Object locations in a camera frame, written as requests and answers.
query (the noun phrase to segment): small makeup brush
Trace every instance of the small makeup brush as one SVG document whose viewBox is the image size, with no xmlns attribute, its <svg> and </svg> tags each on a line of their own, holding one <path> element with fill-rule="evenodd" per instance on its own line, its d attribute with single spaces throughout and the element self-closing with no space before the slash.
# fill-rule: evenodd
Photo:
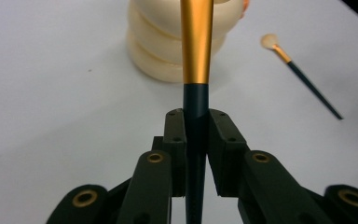
<svg viewBox="0 0 358 224">
<path fill-rule="evenodd" d="M 337 119 L 343 119 L 336 109 L 328 103 L 316 87 L 307 79 L 301 70 L 293 63 L 292 59 L 283 51 L 278 44 L 278 38 L 274 34 L 263 35 L 261 38 L 261 45 L 266 49 L 272 49 L 278 56 L 292 69 L 292 71 L 303 81 L 303 83 L 315 94 L 316 97 L 336 116 Z"/>
</svg>

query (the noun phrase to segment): brush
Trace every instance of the brush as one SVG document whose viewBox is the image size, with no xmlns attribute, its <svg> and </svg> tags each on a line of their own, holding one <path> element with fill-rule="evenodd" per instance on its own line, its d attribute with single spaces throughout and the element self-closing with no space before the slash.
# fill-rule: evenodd
<svg viewBox="0 0 358 224">
<path fill-rule="evenodd" d="M 295 65 L 292 59 L 279 46 L 278 37 L 275 34 L 263 35 L 261 45 L 266 49 L 272 49 L 292 69 L 301 81 L 315 94 L 316 97 L 330 110 L 337 119 L 343 119 L 336 109 L 322 96 L 304 73 Z"/>
<path fill-rule="evenodd" d="M 213 0 L 181 0 L 181 20 L 187 138 L 186 222 L 198 224 L 202 220 L 208 146 Z"/>
</svg>

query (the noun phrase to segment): white surface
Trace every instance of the white surface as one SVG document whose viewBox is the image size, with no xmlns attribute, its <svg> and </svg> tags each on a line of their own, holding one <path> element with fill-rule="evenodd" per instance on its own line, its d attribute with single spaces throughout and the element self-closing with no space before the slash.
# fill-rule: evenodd
<svg viewBox="0 0 358 224">
<path fill-rule="evenodd" d="M 44 223 L 71 189 L 120 184 L 182 107 L 182 85 L 131 63 L 126 12 L 126 1 L 0 1 L 0 223 Z M 344 120 L 260 46 L 266 33 Z M 358 188 L 358 16 L 338 0 L 251 1 L 213 58 L 210 108 L 302 186 Z M 241 223 L 207 172 L 203 222 Z M 172 223 L 184 222 L 174 199 Z"/>
</svg>

